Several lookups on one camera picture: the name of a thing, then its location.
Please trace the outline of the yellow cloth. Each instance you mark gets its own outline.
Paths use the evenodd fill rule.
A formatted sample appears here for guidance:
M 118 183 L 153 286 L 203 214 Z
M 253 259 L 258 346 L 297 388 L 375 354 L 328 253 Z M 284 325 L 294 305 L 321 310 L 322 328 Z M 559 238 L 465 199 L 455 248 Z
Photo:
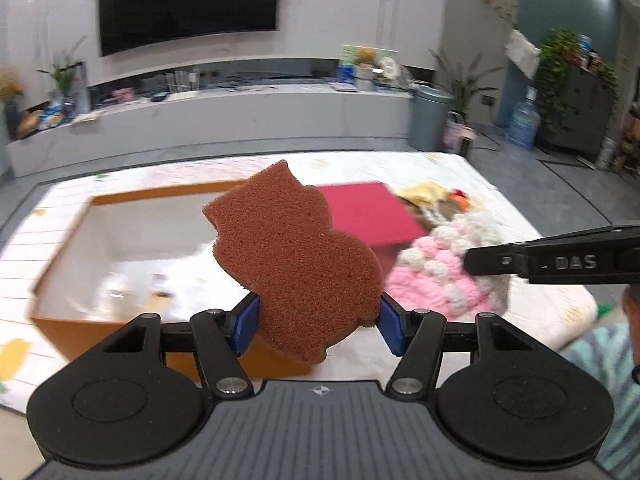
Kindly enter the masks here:
M 446 188 L 434 182 L 419 183 L 396 192 L 398 198 L 419 208 L 435 207 L 441 200 L 446 200 L 448 194 Z

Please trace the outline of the grey-green trash bin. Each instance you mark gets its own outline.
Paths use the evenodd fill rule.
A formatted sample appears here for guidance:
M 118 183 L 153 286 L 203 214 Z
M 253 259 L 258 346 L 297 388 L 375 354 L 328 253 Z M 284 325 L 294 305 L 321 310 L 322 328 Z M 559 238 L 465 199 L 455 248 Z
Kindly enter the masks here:
M 442 88 L 419 84 L 412 95 L 408 144 L 422 152 L 439 151 L 454 97 Z

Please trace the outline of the dark cabinet with vines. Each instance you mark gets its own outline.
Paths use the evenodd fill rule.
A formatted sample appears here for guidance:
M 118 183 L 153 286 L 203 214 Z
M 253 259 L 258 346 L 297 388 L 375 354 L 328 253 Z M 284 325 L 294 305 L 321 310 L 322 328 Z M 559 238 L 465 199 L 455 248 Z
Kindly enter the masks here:
M 614 67 L 584 36 L 553 29 L 540 46 L 535 82 L 536 143 L 588 157 L 599 154 L 620 92 Z

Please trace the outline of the brown owl-shaped sponge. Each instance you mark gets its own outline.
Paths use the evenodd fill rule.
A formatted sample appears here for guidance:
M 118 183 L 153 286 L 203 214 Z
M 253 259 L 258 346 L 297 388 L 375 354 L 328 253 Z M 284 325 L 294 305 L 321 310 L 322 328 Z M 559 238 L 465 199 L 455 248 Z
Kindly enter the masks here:
M 319 364 L 326 350 L 380 313 L 384 289 L 373 250 L 334 229 L 323 194 L 276 162 L 208 203 L 213 255 L 260 300 L 258 335 L 292 359 Z

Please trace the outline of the dried yellow flower vase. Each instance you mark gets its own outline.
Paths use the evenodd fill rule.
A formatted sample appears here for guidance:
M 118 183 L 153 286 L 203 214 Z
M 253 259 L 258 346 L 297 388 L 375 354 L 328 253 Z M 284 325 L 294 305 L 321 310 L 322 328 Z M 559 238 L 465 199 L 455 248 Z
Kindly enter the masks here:
M 23 96 L 23 86 L 16 73 L 9 66 L 2 66 L 0 70 L 0 98 L 3 105 L 6 130 L 11 141 L 17 139 L 17 129 L 22 121 L 22 113 L 18 100 Z

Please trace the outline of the green leafy vase plant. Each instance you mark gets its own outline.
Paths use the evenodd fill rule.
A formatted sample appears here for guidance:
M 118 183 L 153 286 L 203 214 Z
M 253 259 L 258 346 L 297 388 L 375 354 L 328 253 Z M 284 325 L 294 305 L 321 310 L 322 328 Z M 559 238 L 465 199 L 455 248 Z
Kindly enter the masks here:
M 56 51 L 51 66 L 47 70 L 38 70 L 53 80 L 55 95 L 69 122 L 91 110 L 86 63 L 77 57 L 77 50 L 86 39 L 82 36 L 69 49 Z

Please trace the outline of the pink white knitted item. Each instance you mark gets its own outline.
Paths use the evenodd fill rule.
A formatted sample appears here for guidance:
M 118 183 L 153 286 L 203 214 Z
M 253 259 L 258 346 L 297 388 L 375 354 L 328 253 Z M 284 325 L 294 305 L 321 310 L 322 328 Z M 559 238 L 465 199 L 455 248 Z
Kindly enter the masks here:
M 456 214 L 398 252 L 385 291 L 407 311 L 433 310 L 449 321 L 469 321 L 480 312 L 506 313 L 510 278 L 472 276 L 463 270 L 469 249 L 502 242 L 498 223 L 486 212 Z

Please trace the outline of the orange red crochet toy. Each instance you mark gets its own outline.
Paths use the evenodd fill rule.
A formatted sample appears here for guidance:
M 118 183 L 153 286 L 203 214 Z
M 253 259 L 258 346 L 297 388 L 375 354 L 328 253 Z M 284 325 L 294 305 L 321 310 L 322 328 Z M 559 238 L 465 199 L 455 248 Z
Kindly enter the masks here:
M 469 195 L 460 190 L 451 190 L 447 194 L 447 200 L 462 211 L 468 211 L 472 208 L 472 200 Z

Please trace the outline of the green potted plant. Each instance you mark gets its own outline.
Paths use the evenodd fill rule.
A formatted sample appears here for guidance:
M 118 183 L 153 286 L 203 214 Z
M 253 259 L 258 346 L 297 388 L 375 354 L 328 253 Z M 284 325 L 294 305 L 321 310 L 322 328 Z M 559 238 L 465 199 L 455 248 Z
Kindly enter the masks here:
M 450 61 L 444 51 L 430 50 L 430 53 L 437 65 L 437 83 L 452 96 L 451 110 L 464 120 L 468 119 L 472 102 L 479 93 L 498 90 L 497 87 L 483 86 L 482 81 L 502 72 L 504 67 L 481 68 L 483 51 L 478 51 L 466 67 L 462 63 Z

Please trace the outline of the white wifi router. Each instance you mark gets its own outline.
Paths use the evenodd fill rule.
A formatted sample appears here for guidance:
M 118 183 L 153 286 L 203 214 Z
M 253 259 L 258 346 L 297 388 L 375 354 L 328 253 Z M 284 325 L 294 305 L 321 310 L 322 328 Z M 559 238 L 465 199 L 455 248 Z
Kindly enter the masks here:
M 174 70 L 165 74 L 167 101 L 197 98 L 200 95 L 200 72 L 198 70 Z

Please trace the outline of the pink small heater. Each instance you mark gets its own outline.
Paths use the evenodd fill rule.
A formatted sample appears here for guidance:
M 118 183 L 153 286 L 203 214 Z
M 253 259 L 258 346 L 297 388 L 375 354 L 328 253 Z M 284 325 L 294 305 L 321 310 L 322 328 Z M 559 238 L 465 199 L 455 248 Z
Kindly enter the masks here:
M 445 152 L 468 159 L 476 140 L 476 132 L 457 112 L 447 114 L 447 125 L 442 135 L 442 148 Z

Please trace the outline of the teddy bear toy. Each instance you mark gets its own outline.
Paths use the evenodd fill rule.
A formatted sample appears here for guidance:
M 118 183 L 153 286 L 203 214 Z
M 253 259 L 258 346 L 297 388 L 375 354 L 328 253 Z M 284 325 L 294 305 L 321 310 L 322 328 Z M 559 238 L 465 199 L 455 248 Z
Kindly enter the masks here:
M 355 56 L 355 65 L 364 70 L 372 70 L 378 66 L 378 52 L 369 47 L 361 47 Z

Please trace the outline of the white hanging bag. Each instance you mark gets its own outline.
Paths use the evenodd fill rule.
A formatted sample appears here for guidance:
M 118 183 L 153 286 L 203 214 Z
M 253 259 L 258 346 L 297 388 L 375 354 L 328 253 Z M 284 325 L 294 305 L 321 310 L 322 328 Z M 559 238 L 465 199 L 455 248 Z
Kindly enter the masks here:
M 509 37 L 506 38 L 504 53 L 527 79 L 535 78 L 540 63 L 540 50 L 519 30 L 511 30 Z

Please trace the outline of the red transparent storage box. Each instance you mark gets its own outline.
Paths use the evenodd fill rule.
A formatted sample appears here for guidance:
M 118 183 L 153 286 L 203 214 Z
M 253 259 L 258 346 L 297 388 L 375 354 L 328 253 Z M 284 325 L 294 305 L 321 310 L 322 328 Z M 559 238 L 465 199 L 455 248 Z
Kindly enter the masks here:
M 333 227 L 368 245 L 383 275 L 395 264 L 398 252 L 409 248 L 427 230 L 381 182 L 319 186 L 329 206 Z

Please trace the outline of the blue water jug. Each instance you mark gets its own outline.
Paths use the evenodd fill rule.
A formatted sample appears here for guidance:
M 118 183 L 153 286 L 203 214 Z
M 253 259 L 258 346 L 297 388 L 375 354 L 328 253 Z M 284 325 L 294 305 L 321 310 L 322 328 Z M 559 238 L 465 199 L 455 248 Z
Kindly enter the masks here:
M 514 106 L 506 140 L 519 148 L 530 150 L 536 138 L 540 125 L 540 116 L 536 109 L 537 90 L 528 87 L 525 100 Z

